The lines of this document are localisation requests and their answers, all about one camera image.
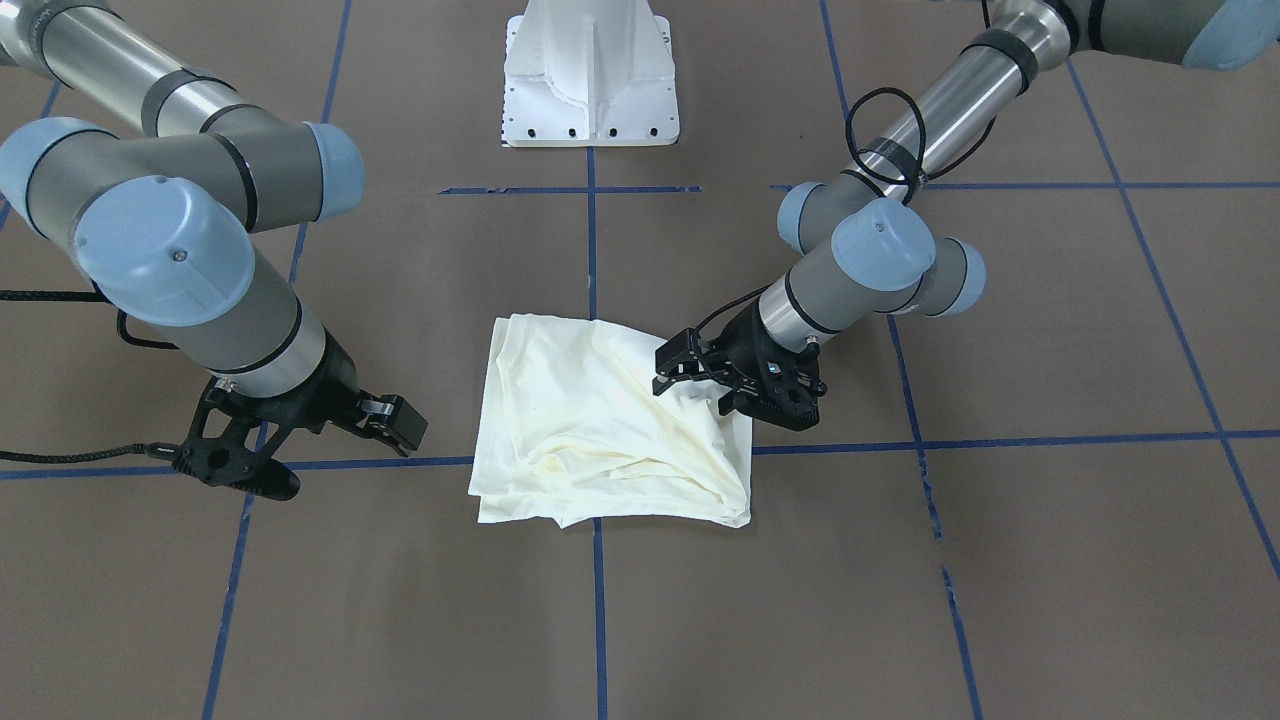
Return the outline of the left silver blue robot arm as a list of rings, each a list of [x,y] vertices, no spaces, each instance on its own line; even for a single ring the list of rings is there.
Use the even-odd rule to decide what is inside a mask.
[[[872,314],[947,316],[980,297],[980,254],[936,238],[910,202],[965,161],[1041,74],[1079,51],[1234,70],[1277,40],[1277,17],[1275,1],[997,1],[984,29],[920,97],[892,87],[867,95],[906,105],[884,133],[860,142],[846,117],[850,163],[827,183],[792,187],[777,211],[778,236],[799,260],[731,302],[735,316],[717,337],[692,327],[664,342],[652,392],[712,380],[724,388],[721,414],[814,427],[827,391],[826,342]]]

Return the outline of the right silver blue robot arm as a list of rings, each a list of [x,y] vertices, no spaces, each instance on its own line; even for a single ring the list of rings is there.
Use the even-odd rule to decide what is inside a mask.
[[[55,79],[138,138],[49,117],[3,143],[3,196],[96,290],[210,373],[187,437],[132,445],[210,487],[287,501],[300,479],[275,452],[326,425],[401,456],[428,421],[398,395],[361,389],[355,363],[253,232],[355,210],[355,141],[289,124],[183,63],[102,1],[5,1],[3,63]]]

